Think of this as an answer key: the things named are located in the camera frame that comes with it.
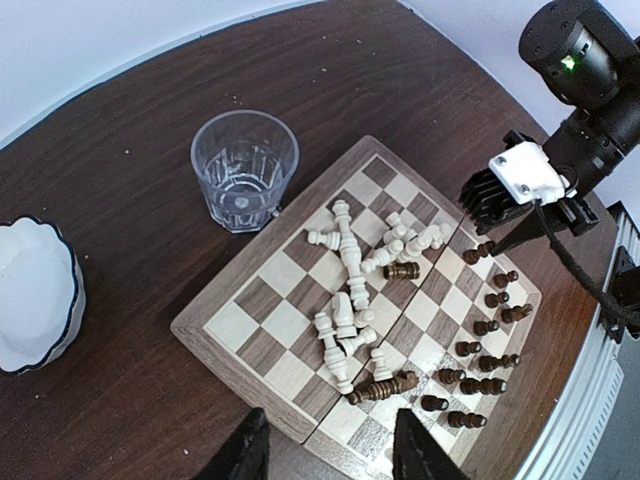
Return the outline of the dark chess piece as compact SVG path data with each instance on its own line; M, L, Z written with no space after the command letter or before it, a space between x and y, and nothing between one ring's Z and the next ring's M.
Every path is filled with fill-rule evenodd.
M466 372L462 369L443 368L437 372L438 380L445 385L461 382L466 379Z
M510 300L510 295L506 292L489 293L484 297L485 305L488 308L497 308L499 305L504 304Z
M424 395L420 405L425 411L446 411L449 408L449 401L434 395Z
M467 357L470 355L478 354L482 351L482 345L480 342L467 342L460 341L456 343L455 352L459 357Z
M476 413L451 411L448 413L447 422L452 428L482 428L487 424L487 418Z
M464 395L501 395L507 391L508 384L499 378L485 378L482 380L467 378L460 382L460 391Z
M500 329L498 321L477 321L473 324L473 332L476 336L482 337Z
M478 360L478 367L481 372L489 373L499 368L515 368L519 365L520 360L521 358L518 354L505 354L500 358L483 355Z
M487 241L479 244L475 249L466 250L462 254L462 259L468 265L475 265L481 259L491 255L492 249L495 247L494 241Z

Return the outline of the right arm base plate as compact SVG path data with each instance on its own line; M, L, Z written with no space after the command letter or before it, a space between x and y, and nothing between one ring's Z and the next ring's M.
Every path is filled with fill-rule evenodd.
M620 345L628 333L633 339L639 339L639 265L632 259L625 246L616 251L613 272L607 292L629 315L632 321L602 309L599 323L605 329L607 337Z

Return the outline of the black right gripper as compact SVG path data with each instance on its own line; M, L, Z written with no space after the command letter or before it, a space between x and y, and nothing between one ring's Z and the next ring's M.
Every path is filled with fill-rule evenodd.
M554 167L578 175L576 195L535 205L496 246L506 252L548 231L581 236L600 221L587 195L639 143L639 42L598 1L551 1L527 23L520 57L573 112L543 143ZM509 133L510 145L533 141Z

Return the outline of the dark chess piece front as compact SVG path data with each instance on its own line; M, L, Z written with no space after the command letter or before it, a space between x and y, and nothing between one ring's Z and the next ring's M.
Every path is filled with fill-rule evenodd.
M487 424L487 418L476 413L451 411L448 413L447 422L452 428L482 428Z

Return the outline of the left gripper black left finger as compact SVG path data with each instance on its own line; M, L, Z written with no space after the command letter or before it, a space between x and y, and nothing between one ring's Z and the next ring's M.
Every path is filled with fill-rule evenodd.
M269 460L270 423L263 408L253 408L194 479L267 479Z

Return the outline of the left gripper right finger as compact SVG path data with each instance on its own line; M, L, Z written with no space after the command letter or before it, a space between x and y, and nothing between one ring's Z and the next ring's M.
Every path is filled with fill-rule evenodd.
M392 463L395 480L468 479L407 408L397 412Z

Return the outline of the dark chess piece eleventh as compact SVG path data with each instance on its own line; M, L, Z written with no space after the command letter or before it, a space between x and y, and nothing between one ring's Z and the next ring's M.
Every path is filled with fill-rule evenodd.
M493 284L498 289L505 289L510 283L519 279L519 273L511 270L507 273L498 273L493 277Z

